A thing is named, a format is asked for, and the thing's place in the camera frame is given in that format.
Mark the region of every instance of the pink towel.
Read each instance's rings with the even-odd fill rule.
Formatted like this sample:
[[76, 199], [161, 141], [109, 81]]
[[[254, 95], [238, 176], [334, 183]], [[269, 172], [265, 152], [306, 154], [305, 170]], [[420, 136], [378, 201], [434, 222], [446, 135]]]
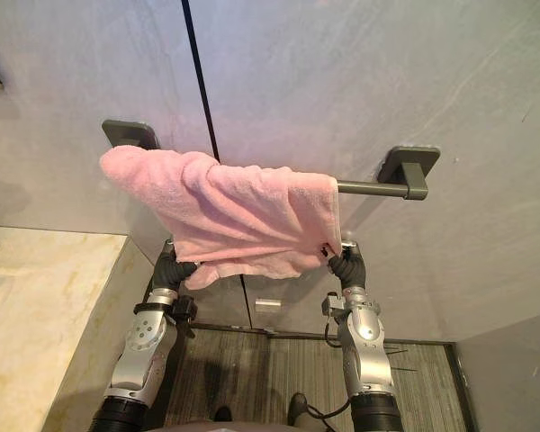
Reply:
[[340, 254], [338, 184], [288, 167], [222, 166], [205, 153], [119, 146], [100, 159], [105, 174], [151, 207], [174, 235], [179, 261], [203, 262], [186, 281], [299, 276]]

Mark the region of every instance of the white wall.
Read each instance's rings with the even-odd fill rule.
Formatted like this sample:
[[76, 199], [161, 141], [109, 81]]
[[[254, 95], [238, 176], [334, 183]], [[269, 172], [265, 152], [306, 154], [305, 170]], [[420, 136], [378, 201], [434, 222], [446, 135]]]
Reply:
[[[424, 202], [341, 197], [389, 337], [540, 314], [540, 1], [191, 7], [222, 162], [368, 180], [393, 146], [442, 149]], [[130, 232], [153, 257], [166, 233], [103, 179], [100, 124], [210, 151], [179, 2], [2, 1], [0, 77], [0, 225]], [[248, 278], [251, 301], [284, 301], [254, 325], [320, 332], [335, 287]]]
[[[388, 336], [540, 314], [540, 2], [191, 5], [224, 163], [368, 180], [393, 146], [442, 149], [424, 202], [341, 197]], [[320, 332], [336, 286], [248, 278], [285, 300], [255, 325]]]
[[540, 432], [540, 316], [458, 344], [480, 431]]
[[178, 2], [0, 1], [0, 225], [166, 233], [107, 182], [101, 124], [147, 122], [165, 147], [209, 152]]

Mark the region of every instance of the wire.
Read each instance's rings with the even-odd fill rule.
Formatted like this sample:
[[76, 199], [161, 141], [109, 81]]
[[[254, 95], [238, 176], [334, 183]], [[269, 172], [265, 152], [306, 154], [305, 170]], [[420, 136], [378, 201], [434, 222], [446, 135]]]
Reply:
[[328, 330], [330, 329], [330, 318], [328, 318], [328, 321], [326, 322], [326, 327], [324, 328], [324, 340], [328, 344], [329, 347], [333, 348], [341, 348], [342, 344], [334, 344], [332, 341], [328, 338]]
[[406, 371], [406, 372], [417, 372], [418, 369], [408, 369], [407, 367], [391, 367], [393, 371]]
[[350, 406], [350, 399], [348, 399], [344, 405], [342, 405], [340, 408], [336, 409], [335, 411], [329, 412], [328, 414], [322, 414], [316, 407], [312, 407], [310, 404], [308, 404], [308, 413], [314, 417], [315, 419], [325, 420], [330, 419], [332, 417], [337, 416], [338, 414], [341, 414], [344, 412], [348, 407]]
[[398, 351], [392, 351], [390, 353], [386, 353], [387, 356], [391, 356], [392, 354], [398, 354], [398, 353], [408, 353], [408, 349], [401, 349]]
[[327, 432], [337, 432], [324, 418], [321, 418], [320, 421], [326, 427]]

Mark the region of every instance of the floor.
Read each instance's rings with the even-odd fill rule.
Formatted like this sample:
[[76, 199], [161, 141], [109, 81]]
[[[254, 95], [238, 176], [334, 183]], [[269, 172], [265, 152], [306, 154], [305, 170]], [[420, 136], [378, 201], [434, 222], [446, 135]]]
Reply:
[[[235, 420], [286, 423], [288, 402], [304, 392], [310, 404], [332, 411], [347, 399], [342, 353], [321, 340], [267, 337], [197, 329], [180, 352], [165, 426], [208, 419], [228, 405]], [[455, 383], [440, 345], [388, 344], [404, 430], [465, 431]], [[331, 419], [351, 431], [350, 410]]]

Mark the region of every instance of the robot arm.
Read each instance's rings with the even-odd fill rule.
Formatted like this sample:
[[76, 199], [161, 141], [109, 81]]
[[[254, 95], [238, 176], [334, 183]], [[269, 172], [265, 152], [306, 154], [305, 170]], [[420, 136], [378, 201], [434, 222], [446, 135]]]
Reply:
[[89, 432], [141, 430], [164, 378], [176, 328], [190, 332], [187, 324], [196, 316], [192, 297], [178, 297], [180, 283], [195, 269], [194, 263], [176, 262], [167, 240], [154, 267], [150, 296], [134, 308], [124, 350]]
[[384, 352], [384, 328], [378, 318], [380, 306], [366, 292], [365, 265], [358, 245], [343, 242], [343, 247], [343, 256], [328, 261], [340, 279], [342, 296], [330, 292], [322, 312], [338, 323], [355, 432], [402, 431], [390, 363]]

